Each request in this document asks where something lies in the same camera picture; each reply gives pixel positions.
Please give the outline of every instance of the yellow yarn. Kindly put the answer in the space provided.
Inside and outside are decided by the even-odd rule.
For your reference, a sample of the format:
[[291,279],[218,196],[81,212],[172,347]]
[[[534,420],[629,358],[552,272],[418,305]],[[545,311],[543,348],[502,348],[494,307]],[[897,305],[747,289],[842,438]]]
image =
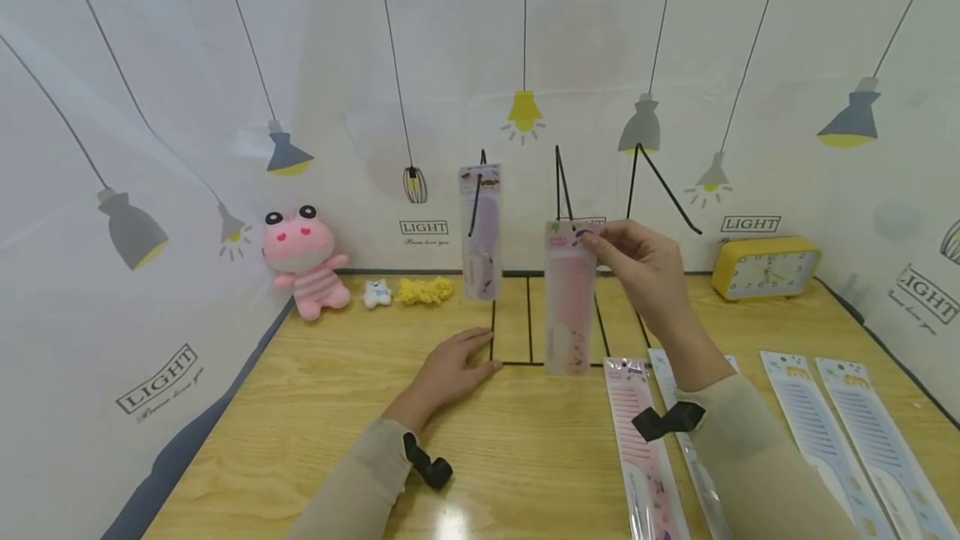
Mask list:
[[446,278],[435,280],[400,279],[397,300],[404,305],[438,305],[453,296],[453,283]]

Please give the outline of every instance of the clock face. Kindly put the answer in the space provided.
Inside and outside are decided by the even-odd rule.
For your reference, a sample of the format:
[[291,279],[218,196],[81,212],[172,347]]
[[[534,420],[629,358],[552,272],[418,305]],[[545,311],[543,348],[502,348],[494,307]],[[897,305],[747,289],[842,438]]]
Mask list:
[[741,257],[733,269],[727,297],[800,293],[807,287],[816,263],[817,254],[813,251]]

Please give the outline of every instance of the left hand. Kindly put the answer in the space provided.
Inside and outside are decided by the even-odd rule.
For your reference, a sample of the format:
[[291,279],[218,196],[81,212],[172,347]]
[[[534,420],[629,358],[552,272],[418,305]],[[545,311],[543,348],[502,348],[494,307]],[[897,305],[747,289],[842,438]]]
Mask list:
[[426,357],[410,386],[387,407],[383,417],[400,422],[413,433],[421,433],[438,408],[465,398],[503,368],[499,361],[476,367],[468,364],[470,356],[492,339],[493,331],[474,327],[443,340]]

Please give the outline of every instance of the yellow alarm clock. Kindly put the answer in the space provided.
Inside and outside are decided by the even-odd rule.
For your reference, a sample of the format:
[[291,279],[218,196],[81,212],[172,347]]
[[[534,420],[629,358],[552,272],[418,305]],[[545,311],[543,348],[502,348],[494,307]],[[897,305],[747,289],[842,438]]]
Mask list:
[[800,294],[813,280],[820,255],[800,236],[727,242],[713,268],[713,288],[727,300]]

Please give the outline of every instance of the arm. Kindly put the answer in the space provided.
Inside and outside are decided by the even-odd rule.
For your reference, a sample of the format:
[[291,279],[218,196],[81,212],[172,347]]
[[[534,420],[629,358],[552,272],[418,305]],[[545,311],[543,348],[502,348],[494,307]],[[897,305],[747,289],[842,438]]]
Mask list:
[[410,462],[403,434],[418,437],[443,405],[467,396],[500,369],[500,362],[468,366],[491,342],[490,330],[473,329],[441,342],[410,386],[350,447],[299,519],[287,540],[380,540],[390,511],[403,492]]
[[690,433],[716,484],[733,536],[847,540],[853,522],[745,377],[727,363],[687,295],[680,247],[634,222],[613,222],[583,244],[623,283],[670,359],[677,400],[706,414]]
[[347,255],[333,255],[329,257],[327,261],[322,263],[322,266],[329,269],[339,269],[345,268],[350,263],[350,257]]
[[294,273],[279,274],[273,279],[273,287],[280,289],[290,288],[292,285],[294,285],[294,280],[296,279],[297,275]]

